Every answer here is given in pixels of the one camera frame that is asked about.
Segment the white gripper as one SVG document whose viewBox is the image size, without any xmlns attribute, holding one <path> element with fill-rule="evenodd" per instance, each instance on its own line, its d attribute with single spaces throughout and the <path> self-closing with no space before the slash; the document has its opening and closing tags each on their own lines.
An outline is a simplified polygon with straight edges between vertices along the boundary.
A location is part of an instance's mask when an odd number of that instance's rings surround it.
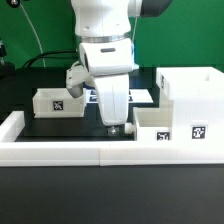
<svg viewBox="0 0 224 224">
<path fill-rule="evenodd" d="M 119 133 L 128 117 L 129 72 L 133 70 L 132 42 L 129 38 L 108 43 L 81 43 L 80 65 L 67 70 L 66 88 L 73 98 L 82 94 L 81 84 L 92 81 L 102 122 L 108 134 Z"/>
</svg>

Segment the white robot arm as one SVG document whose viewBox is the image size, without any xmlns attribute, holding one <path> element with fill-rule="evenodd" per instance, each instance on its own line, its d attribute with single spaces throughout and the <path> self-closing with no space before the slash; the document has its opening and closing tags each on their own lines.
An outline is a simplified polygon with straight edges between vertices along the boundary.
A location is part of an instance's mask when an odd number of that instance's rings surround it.
<svg viewBox="0 0 224 224">
<path fill-rule="evenodd" d="M 102 123 L 119 133 L 129 110 L 129 73 L 137 68 L 130 37 L 131 17 L 158 17 L 173 0 L 71 0 L 79 60 L 66 72 L 66 88 L 74 98 L 82 84 L 93 84 Z"/>
</svg>

